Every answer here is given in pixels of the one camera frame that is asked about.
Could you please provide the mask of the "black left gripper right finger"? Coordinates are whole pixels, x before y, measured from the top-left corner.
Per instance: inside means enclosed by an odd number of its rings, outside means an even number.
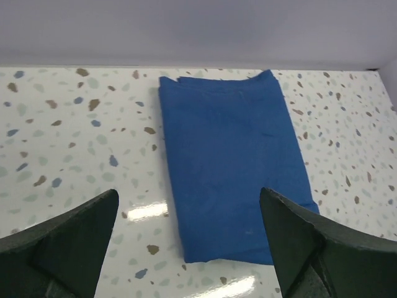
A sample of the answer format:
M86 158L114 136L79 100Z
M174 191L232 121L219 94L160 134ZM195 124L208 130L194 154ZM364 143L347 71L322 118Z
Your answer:
M396 242L354 230L263 188L260 205L283 297L396 297Z

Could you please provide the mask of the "blue surgical cloth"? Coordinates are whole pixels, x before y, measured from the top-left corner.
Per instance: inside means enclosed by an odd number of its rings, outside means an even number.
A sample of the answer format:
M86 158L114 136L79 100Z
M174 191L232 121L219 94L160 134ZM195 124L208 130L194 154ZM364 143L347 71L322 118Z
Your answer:
M261 189L318 211L277 79L162 76L159 101L184 261L272 264Z

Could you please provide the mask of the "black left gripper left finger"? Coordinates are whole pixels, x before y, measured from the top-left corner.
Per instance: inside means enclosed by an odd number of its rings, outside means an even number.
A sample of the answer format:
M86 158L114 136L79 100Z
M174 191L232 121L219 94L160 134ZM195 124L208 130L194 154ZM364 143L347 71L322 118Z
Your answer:
M114 189L1 239L1 297L94 297L117 216Z

